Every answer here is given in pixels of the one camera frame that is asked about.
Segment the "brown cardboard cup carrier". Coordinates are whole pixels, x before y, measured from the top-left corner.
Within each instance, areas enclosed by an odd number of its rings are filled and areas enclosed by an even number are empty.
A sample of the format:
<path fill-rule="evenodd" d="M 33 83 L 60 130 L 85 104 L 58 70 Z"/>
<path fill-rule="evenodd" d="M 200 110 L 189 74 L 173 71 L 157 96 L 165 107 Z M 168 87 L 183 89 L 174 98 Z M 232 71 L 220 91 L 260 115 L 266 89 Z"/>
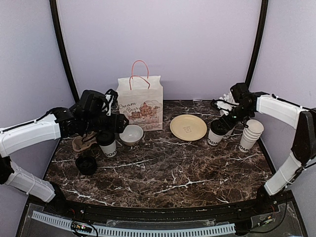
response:
<path fill-rule="evenodd" d="M 91 132 L 84 137 L 77 136 L 72 140 L 73 150 L 77 153 L 89 149 L 93 144 L 96 144 L 96 132 Z"/>

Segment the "cream bear paper bag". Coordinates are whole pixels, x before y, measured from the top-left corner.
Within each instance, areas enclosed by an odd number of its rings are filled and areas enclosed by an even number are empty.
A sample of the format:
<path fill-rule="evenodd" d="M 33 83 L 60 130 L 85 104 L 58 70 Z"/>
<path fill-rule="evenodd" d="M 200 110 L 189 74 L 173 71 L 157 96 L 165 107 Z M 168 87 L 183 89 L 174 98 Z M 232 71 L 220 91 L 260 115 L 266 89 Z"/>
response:
<path fill-rule="evenodd" d="M 140 126 L 144 131 L 163 128 L 163 86 L 161 76 L 134 74 L 118 79 L 118 109 L 130 124 Z"/>

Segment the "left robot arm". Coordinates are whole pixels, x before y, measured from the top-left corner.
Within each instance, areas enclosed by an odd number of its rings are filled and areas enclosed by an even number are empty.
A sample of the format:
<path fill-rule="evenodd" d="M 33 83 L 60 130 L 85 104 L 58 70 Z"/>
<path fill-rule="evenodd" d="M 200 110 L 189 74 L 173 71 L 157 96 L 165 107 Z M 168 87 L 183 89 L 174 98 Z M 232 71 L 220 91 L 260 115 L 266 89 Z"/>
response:
<path fill-rule="evenodd" d="M 0 130 L 0 183 L 33 195 L 46 203 L 59 215 L 66 215 L 70 205 L 61 197 L 57 185 L 44 181 L 19 167 L 9 157 L 12 153 L 32 145 L 89 132 L 108 131 L 123 133 L 128 119 L 113 113 L 118 93 L 85 90 L 70 108 L 55 107 L 42 117 Z"/>

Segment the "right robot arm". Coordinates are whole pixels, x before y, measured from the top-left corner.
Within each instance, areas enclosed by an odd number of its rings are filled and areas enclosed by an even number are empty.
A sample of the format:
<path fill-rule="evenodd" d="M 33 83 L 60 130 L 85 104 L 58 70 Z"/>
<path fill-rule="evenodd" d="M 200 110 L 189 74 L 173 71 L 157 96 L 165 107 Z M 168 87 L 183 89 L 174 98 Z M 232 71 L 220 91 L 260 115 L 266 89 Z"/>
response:
<path fill-rule="evenodd" d="M 291 152 L 277 172 L 264 184 L 264 194 L 274 196 L 292 183 L 316 156 L 316 111 L 265 92 L 250 92 L 244 82 L 230 89 L 237 103 L 226 115 L 211 122 L 216 135 L 225 135 L 240 121 L 254 117 L 255 112 L 278 119 L 296 131 Z"/>

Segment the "black coffee cup lid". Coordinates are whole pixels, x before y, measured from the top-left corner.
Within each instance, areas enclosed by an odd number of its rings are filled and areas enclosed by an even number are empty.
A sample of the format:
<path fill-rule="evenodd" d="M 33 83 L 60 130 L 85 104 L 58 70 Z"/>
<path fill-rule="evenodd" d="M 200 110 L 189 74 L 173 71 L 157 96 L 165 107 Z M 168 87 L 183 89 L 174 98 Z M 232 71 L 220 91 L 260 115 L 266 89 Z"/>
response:
<path fill-rule="evenodd" d="M 108 131 L 100 131 L 96 136 L 96 142 L 99 146 L 109 146 L 115 140 L 115 134 Z"/>

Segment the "white paper cup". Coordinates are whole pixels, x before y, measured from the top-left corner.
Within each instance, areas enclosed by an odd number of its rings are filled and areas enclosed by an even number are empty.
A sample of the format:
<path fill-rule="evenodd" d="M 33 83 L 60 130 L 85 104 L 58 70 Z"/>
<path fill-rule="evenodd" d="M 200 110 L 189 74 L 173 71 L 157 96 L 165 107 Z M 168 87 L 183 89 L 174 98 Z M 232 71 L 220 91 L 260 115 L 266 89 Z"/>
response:
<path fill-rule="evenodd" d="M 219 142 L 223 139 L 223 135 L 217 135 L 215 133 L 212 133 L 212 131 L 209 132 L 207 142 L 211 146 L 217 146 Z"/>
<path fill-rule="evenodd" d="M 101 148 L 102 152 L 106 157 L 112 158 L 117 154 L 116 141 L 107 146 L 99 145 L 99 147 Z"/>

